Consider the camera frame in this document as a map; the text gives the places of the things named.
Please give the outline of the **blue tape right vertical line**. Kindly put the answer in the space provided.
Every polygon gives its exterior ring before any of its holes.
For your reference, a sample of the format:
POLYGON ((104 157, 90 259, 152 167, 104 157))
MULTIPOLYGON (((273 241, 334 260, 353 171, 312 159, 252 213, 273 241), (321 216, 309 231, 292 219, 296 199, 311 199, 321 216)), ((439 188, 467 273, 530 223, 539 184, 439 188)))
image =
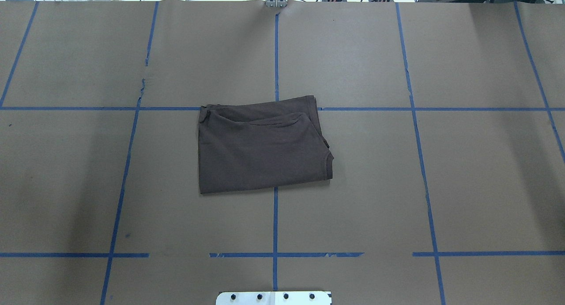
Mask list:
POLYGON ((409 63, 407 57, 407 49, 406 49, 406 41, 404 38, 404 31, 403 31, 403 24, 402 24, 402 17, 401 17, 401 9, 399 3, 395 3, 395 11, 397 17, 397 25, 398 25, 398 32, 399 32, 399 39, 401 41, 401 50, 402 50, 402 60, 404 65, 404 73, 407 83, 408 89, 408 99, 410 102, 410 109, 411 109, 411 116, 412 116, 412 125, 414 127, 414 134, 415 134, 415 142, 416 142, 416 149, 418 153, 418 164, 420 167, 420 172, 422 175, 422 182, 424 184, 424 191, 425 191, 425 200, 426 200, 426 212, 428 215, 428 224, 429 224, 429 232, 430 232, 430 241, 432 243, 432 252, 430 256, 434 260, 435 269, 436 269, 436 278, 437 278, 437 285, 440 297, 440 304, 445 305, 445 292, 444 292, 444 283, 441 271, 441 262, 440 257, 438 256, 438 245, 437 245, 437 237, 435 231, 435 224, 433 218, 433 209, 430 200, 429 194, 429 184, 426 176, 426 166, 424 157, 422 154, 422 143, 421 143, 421 136, 418 129, 418 118, 417 118, 417 111, 415 106, 415 98, 414 98, 414 90, 412 88, 412 81, 411 81, 411 74, 409 70, 409 63))

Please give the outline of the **blue tape vertical line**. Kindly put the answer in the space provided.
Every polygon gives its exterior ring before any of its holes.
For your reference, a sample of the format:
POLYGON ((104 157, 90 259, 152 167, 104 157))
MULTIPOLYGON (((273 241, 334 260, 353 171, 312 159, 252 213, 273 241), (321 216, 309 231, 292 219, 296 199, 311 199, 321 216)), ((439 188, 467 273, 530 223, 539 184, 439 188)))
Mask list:
POLYGON ((422 154, 422 143, 421 143, 421 136, 418 129, 418 118, 417 118, 417 111, 415 106, 415 98, 414 98, 414 90, 412 88, 412 81, 411 81, 411 74, 409 70, 409 63, 407 57, 407 49, 406 49, 406 41, 404 38, 404 31, 403 31, 403 24, 402 24, 402 17, 401 17, 401 9, 399 3, 395 3, 395 11, 397 17, 397 25, 398 25, 398 32, 399 32, 399 39, 401 41, 401 50, 402 50, 402 60, 404 65, 404 73, 407 83, 408 89, 408 99, 410 102, 410 109, 411 109, 411 116, 412 116, 412 125, 414 127, 414 134, 415 134, 415 142, 416 142, 416 149, 418 153, 418 164, 420 167, 420 172, 422 175, 422 182, 424 184, 424 191, 425 191, 425 200, 426 200, 426 212, 428 215, 428 224, 429 224, 429 232, 430 232, 430 241, 432 243, 432 252, 430 256, 434 260, 435 269, 436 269, 436 278, 437 278, 437 285, 440 297, 440 304, 445 305, 445 292, 444 292, 444 283, 441 271, 441 262, 440 257, 438 256, 438 245, 437 245, 437 237, 435 231, 435 224, 433 218, 433 209, 430 200, 429 194, 429 184, 426 176, 426 166, 424 157, 422 154))
POLYGON ((136 106, 134 108, 134 117, 133 117, 133 122, 132 122, 130 138, 129 138, 129 142, 128 142, 127 156, 126 156, 125 165, 124 165, 124 172, 123 172, 123 176, 122 176, 122 180, 121 180, 121 188, 120 188, 119 199, 118 199, 118 203, 117 203, 117 210, 116 210, 116 215, 115 215, 114 224, 113 224, 112 237, 111 237, 110 247, 109 247, 109 252, 108 252, 108 257, 107 257, 107 265, 106 265, 106 268, 105 268, 105 276, 104 276, 104 282, 103 282, 103 286, 102 286, 101 299, 100 299, 101 305, 104 305, 106 303, 113 261, 114 261, 114 259, 117 258, 117 256, 116 256, 116 254, 117 254, 116 253, 116 245, 117 245, 117 238, 118 238, 118 233, 119 233, 119 226, 120 226, 120 223, 121 223, 121 213, 122 213, 122 208, 123 208, 123 204, 124 204, 129 168, 131 166, 132 149, 133 149, 133 144, 134 144, 134 141, 135 141, 137 124, 138 124, 138 121, 139 121, 139 113, 140 113, 140 110, 141 110, 141 104, 143 103, 143 96, 144 96, 146 86, 147 86, 147 79, 145 77, 143 77, 142 80, 141 80, 141 86, 140 86, 140 89, 139 89, 139 97, 137 98, 136 106))
MULTIPOLYGON (((279 25, 280 13, 275 15, 274 26, 274 97, 275 101, 280 100, 280 84, 279 84, 279 25)), ((274 215, 273 215, 273 251, 272 251, 272 286, 274 291, 278 291, 278 211, 279 211, 279 189, 274 188, 274 215)))

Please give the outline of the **blue tape left vertical line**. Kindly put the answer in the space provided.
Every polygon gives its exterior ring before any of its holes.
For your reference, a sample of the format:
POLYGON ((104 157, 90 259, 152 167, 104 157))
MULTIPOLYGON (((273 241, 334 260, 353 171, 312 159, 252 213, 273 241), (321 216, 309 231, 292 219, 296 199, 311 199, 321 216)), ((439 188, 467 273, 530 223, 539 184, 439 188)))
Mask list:
POLYGON ((141 104, 143 103, 143 96, 144 96, 146 86, 147 86, 147 79, 145 77, 143 77, 142 80, 141 80, 141 86, 140 86, 140 89, 139 89, 139 97, 137 98, 136 106, 134 108, 134 117, 133 117, 133 122, 132 122, 130 138, 129 138, 129 142, 128 142, 127 156, 126 156, 125 165, 124 165, 124 172, 123 172, 123 176, 122 176, 122 180, 121 180, 121 188, 120 188, 119 199, 118 199, 118 203, 117 203, 117 210, 116 210, 116 215, 115 215, 114 224, 113 224, 112 237, 111 237, 110 247, 109 247, 109 252, 108 252, 108 257, 107 257, 107 265, 106 265, 106 268, 105 268, 105 276, 104 276, 104 282, 103 282, 103 286, 102 286, 101 299, 100 299, 101 305, 104 305, 106 303, 113 261, 114 261, 114 259, 117 258, 117 256, 116 256, 116 254, 117 254, 116 253, 116 245, 117 245, 117 238, 118 238, 118 233, 119 233, 119 226, 120 226, 120 223, 121 223, 121 213, 122 213, 122 208, 123 208, 123 204, 124 204, 129 168, 131 166, 132 149, 133 149, 133 144, 134 144, 134 141, 135 141, 137 124, 138 124, 138 121, 139 121, 139 113, 140 113, 140 110, 141 110, 141 104))

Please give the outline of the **blue tape horizontal line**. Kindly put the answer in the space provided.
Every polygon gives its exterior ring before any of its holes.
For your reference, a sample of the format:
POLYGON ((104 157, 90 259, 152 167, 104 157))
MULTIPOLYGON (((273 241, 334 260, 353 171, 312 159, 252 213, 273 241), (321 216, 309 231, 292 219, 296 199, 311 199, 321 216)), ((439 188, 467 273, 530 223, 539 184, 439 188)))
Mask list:
MULTIPOLYGON (((18 111, 198 111, 200 107, 71 107, 71 106, 2 106, 1 110, 18 111)), ((564 112, 563 107, 319 107, 319 111, 421 111, 421 112, 564 112)))
MULTIPOLYGON (((210 258, 291 258, 291 257, 360 257, 363 252, 226 252, 210 253, 210 258)), ((478 251, 478 252, 413 252, 413 257, 464 257, 464 256, 563 256, 564 251, 478 251)), ((2 252, 1 257, 74 257, 74 258, 148 258, 149 253, 98 253, 98 252, 2 252)))

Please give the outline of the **white metal bracket plate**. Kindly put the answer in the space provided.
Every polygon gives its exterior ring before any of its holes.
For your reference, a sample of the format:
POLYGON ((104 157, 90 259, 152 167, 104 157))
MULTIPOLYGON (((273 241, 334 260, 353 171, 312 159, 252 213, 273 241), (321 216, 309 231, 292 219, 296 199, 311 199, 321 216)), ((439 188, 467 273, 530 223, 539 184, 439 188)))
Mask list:
POLYGON ((329 291, 222 292, 216 305, 332 305, 329 291))

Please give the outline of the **blue tape centre vertical line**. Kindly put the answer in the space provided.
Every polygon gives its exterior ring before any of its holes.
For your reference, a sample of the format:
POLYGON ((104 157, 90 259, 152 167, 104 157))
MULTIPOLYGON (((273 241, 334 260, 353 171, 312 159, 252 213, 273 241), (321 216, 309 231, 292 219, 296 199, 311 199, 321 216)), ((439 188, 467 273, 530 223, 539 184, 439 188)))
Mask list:
MULTIPOLYGON (((274 97, 275 101, 280 100, 280 84, 279 84, 279 25, 280 13, 275 15, 274 26, 274 97)), ((274 291, 278 291, 278 211, 279 211, 279 189, 274 188, 274 215, 273 215, 273 251, 272 251, 272 286, 274 291)))

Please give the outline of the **blue tape far right line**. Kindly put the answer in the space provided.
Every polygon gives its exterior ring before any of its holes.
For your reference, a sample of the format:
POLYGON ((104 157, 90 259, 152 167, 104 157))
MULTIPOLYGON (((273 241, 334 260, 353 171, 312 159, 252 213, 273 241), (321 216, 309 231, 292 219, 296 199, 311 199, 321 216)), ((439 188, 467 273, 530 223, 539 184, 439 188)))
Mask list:
POLYGON ((545 90, 543 88, 541 78, 539 77, 539 72, 538 72, 537 66, 535 65, 535 60, 533 58, 533 55, 531 54, 531 48, 529 46, 527 36, 525 35, 525 29, 524 29, 524 25, 523 25, 523 20, 521 19, 521 13, 520 13, 520 8, 519 8, 518 2, 514 1, 513 6, 514 6, 517 24, 518 24, 519 30, 520 30, 521 39, 523 40, 524 48, 525 48, 525 51, 527 53, 529 63, 531 65, 531 71, 534 74, 535 82, 538 86, 539 94, 542 98, 542 102, 543 102, 543 108, 542 109, 545 111, 545 113, 548 116, 548 120, 550 122, 551 128, 553 130, 553 134, 554 134, 554 137, 555 137, 555 140, 556 140, 556 143, 557 143, 557 147, 558 147, 559 152, 560 152, 561 160, 563 162, 565 162, 565 151, 564 151, 563 142, 562 142, 561 137, 559 135, 559 132, 558 132, 558 129, 557 129, 557 126, 556 126, 556 123, 555 123, 555 119, 553 117, 552 110, 549 106, 549 102, 548 102, 547 96, 545 94, 545 90))

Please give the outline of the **blue tape lower horizontal line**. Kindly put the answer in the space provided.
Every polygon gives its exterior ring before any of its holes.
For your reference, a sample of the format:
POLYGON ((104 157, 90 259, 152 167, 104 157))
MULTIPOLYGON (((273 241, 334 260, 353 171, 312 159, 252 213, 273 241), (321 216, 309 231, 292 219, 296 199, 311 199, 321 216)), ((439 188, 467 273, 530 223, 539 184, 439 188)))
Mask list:
MULTIPOLYGON (((291 258, 291 257, 360 257, 363 252, 226 252, 210 253, 210 258, 291 258)), ((413 252, 413 257, 464 257, 464 256, 563 256, 564 251, 478 251, 478 252, 413 252)), ((98 253, 98 252, 2 252, 1 257, 74 257, 74 258, 148 258, 149 253, 98 253)))

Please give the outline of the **dark brown t-shirt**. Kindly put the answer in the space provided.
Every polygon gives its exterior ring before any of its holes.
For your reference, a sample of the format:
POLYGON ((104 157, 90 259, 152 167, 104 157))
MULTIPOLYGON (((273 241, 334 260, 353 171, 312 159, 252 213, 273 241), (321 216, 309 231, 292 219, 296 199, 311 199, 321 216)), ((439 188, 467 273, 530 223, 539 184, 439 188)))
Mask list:
POLYGON ((331 180, 333 160, 315 96, 200 108, 201 194, 331 180))

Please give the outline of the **blue tape far left line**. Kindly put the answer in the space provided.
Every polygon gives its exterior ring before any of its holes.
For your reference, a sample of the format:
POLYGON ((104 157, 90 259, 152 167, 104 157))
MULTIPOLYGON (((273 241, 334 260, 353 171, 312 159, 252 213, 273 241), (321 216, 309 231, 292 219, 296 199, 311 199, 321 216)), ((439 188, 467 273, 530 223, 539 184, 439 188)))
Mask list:
POLYGON ((21 40, 19 42, 18 50, 15 54, 14 61, 12 62, 8 77, 6 78, 6 82, 4 84, 4 89, 3 89, 3 92, 2 92, 2 95, 1 95, 1 100, 0 100, 1 109, 4 109, 4 102, 6 100, 6 96, 8 95, 11 82, 13 80, 13 77, 14 77, 16 68, 18 66, 18 62, 20 60, 20 57, 22 55, 23 48, 26 45, 26 40, 27 40, 27 37, 30 33, 31 26, 34 23, 34 18, 36 17, 36 13, 37 13, 37 9, 38 9, 39 5, 40 5, 39 1, 34 1, 34 7, 33 7, 32 11, 30 12, 30 18, 28 19, 28 22, 26 24, 26 29, 24 30, 24 33, 22 34, 21 40))

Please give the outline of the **blue tape upper horizontal line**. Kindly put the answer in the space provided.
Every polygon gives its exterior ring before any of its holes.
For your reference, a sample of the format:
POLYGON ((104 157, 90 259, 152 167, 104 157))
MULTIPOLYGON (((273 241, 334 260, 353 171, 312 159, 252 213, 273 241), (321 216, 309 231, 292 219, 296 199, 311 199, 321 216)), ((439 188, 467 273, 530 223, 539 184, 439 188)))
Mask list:
MULTIPOLYGON (((1 110, 18 111, 198 111, 200 107, 71 107, 71 106, 2 106, 1 110)), ((421 111, 421 112, 564 112, 563 107, 319 107, 319 111, 421 111)))

